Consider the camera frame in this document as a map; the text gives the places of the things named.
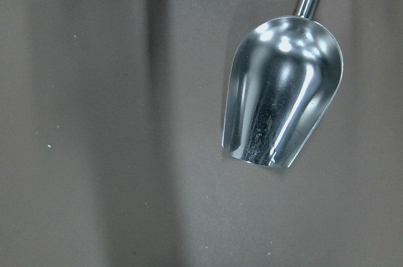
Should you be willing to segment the metal scoop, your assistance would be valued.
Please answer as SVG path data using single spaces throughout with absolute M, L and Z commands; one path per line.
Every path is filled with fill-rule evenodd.
M 222 147 L 233 158 L 289 168 L 331 104 L 343 76 L 334 35 L 314 20 L 320 0 L 253 29 L 232 62 Z

